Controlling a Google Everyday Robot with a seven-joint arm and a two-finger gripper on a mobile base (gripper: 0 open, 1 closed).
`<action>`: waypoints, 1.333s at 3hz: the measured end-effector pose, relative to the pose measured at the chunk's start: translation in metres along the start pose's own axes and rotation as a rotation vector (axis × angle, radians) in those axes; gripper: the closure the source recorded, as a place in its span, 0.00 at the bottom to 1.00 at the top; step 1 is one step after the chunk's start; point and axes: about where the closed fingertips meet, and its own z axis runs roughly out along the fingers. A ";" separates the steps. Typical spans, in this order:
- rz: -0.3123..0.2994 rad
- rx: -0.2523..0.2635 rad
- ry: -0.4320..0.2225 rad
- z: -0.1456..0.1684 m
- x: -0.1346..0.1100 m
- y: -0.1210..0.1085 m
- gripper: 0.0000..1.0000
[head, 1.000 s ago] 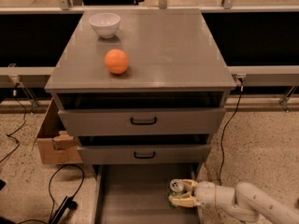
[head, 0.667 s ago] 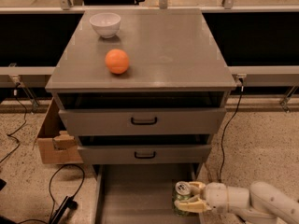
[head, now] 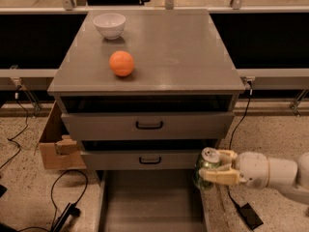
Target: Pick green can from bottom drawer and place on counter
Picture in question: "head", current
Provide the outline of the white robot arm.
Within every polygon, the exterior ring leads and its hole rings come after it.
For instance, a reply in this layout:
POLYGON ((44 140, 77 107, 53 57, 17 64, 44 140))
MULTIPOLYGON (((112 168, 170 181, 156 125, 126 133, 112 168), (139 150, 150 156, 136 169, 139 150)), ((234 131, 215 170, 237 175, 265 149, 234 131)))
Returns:
POLYGON ((298 161, 276 159, 262 153, 205 148, 202 159, 212 163, 201 167, 203 181, 224 186, 243 185, 251 189, 276 189, 284 197, 309 205, 308 154, 298 161))

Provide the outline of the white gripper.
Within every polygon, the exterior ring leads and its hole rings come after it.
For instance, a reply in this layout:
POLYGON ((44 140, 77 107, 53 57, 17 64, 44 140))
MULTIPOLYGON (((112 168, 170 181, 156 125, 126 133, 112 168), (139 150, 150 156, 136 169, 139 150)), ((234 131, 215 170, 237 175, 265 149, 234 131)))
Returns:
POLYGON ((268 182, 268 160, 261 153, 244 152, 237 154, 233 150, 218 151, 221 165, 220 170, 199 170, 204 181, 220 185, 233 186, 242 184, 252 189, 264 189, 268 182))

